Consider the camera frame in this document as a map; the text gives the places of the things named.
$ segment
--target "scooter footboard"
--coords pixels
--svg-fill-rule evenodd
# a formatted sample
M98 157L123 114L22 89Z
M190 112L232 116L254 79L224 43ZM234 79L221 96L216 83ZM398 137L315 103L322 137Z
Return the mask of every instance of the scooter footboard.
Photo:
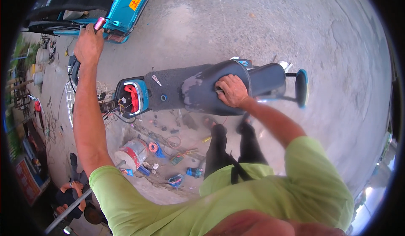
M184 80L210 66L212 64L147 73L143 80L150 93L149 108L153 111L184 108L184 99L181 97L181 85ZM152 78L153 75L156 76L162 86ZM165 100L161 99L162 95L166 96Z

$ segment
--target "hand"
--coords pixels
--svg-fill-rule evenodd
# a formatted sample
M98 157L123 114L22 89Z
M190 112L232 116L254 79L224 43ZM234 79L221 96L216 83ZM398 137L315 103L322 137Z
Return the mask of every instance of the hand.
M97 65L104 47L104 29L101 28L94 34L94 27L89 23L85 29L80 31L78 40L74 47L74 55L84 66Z
M78 181L72 182L72 188L75 190L82 190L83 189L83 184L81 184Z
M215 86L224 91L218 93L218 98L230 107L239 108L246 99L250 98L245 84L236 75L229 74L220 78Z

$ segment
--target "blue tricycle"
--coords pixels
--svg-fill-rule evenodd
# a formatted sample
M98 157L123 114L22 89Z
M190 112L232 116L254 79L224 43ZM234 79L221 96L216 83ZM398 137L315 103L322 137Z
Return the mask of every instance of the blue tricycle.
M37 0L24 23L29 32L54 36L78 36L80 28L97 18L64 20L67 11L105 11L104 39L124 43L148 0Z

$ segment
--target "green t-shirt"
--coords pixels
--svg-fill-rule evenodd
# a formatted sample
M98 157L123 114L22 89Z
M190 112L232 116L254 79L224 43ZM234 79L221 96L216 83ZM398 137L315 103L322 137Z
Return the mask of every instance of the green t-shirt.
M103 166L90 175L93 189L114 236L204 235L222 219L253 209L280 219L320 222L346 231L353 215L352 195L319 142L293 140L286 149L286 177L269 166L241 163L253 181L230 184L232 165L207 177L201 198L158 205L145 199L120 171Z

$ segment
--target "black seat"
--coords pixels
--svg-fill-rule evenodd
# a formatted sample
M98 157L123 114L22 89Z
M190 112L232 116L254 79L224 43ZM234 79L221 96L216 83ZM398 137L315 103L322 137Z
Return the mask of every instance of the black seat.
M183 82L181 92L185 109L220 116L242 115L243 110L226 106L214 90L215 83L228 74L237 75L251 95L252 84L246 68L237 61L227 60L208 67Z
M252 82L252 95L268 95L273 90L284 87L286 83L286 73L283 67L277 63L270 63L259 68L249 70Z
M36 21L64 10L90 11L100 9L110 12L112 0L37 0L27 19Z

